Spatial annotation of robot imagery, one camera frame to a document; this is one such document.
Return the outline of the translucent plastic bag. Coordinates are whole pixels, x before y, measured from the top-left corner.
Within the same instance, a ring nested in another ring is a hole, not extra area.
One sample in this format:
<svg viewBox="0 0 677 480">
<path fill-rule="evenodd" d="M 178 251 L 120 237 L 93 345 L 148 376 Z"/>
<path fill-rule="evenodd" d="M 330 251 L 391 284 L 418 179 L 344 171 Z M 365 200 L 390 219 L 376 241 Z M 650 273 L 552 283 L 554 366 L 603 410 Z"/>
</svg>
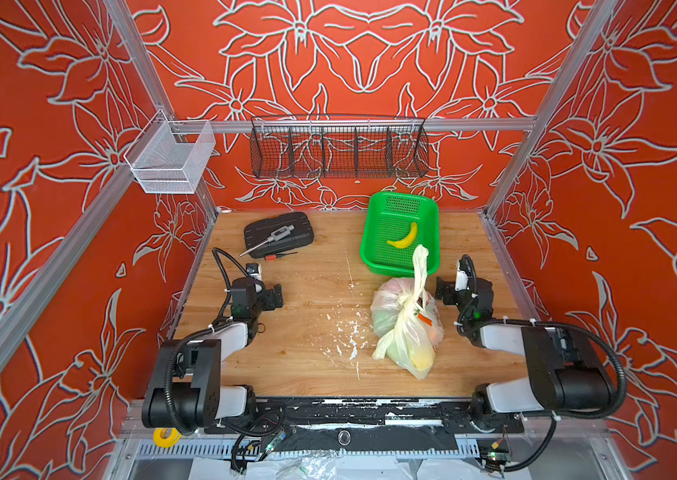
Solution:
<svg viewBox="0 0 677 480">
<path fill-rule="evenodd" d="M 412 254 L 413 276 L 392 278 L 374 292 L 370 305 L 372 329 L 378 337 L 372 358 L 388 359 L 424 380 L 432 370 L 444 338 L 436 301 L 425 289 L 428 250 Z"/>
</svg>

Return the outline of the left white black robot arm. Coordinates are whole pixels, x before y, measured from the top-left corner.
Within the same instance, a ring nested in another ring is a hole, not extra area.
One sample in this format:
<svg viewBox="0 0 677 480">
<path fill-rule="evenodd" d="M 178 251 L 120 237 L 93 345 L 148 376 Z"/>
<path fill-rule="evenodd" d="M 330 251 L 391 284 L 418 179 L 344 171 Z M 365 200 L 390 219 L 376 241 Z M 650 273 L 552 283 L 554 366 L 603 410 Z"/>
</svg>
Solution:
<svg viewBox="0 0 677 480">
<path fill-rule="evenodd" d="M 223 386 L 222 364 L 250 346 L 260 329 L 260 316 L 284 306 L 282 286 L 266 286 L 260 264 L 240 264 L 212 248 L 222 280 L 224 302 L 210 326 L 158 349 L 140 419 L 150 429 L 172 428 L 190 435 L 230 420 L 232 429 L 252 433 L 256 394 L 247 385 Z"/>
</svg>

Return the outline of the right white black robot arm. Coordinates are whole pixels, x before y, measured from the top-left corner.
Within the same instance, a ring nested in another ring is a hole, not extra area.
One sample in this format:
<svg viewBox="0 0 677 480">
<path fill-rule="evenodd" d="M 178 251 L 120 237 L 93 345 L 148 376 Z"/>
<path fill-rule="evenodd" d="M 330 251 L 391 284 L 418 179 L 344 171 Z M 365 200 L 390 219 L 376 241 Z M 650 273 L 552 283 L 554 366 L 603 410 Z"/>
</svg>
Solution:
<svg viewBox="0 0 677 480">
<path fill-rule="evenodd" d="M 481 384 L 469 415 L 606 418 L 624 404 L 628 379 L 614 349 L 597 334 L 568 323 L 493 316 L 492 283 L 476 275 L 472 259 L 457 262 L 455 279 L 436 279 L 435 298 L 457 308 L 457 333 L 473 346 L 520 355 L 526 376 Z"/>
</svg>

